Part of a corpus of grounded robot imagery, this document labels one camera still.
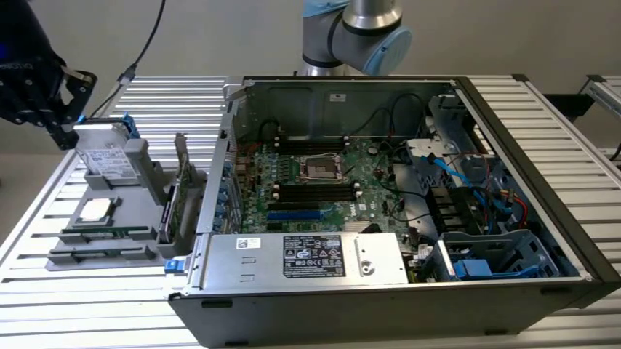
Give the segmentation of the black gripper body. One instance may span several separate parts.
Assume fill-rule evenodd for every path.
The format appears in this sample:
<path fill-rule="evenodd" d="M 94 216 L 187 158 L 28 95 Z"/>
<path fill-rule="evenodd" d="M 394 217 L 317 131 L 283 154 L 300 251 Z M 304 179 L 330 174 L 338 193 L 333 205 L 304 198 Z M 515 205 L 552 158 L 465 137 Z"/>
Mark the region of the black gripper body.
<path fill-rule="evenodd" d="M 64 111 L 64 60 L 56 55 L 27 1 L 2 2 L 2 109 Z"/>

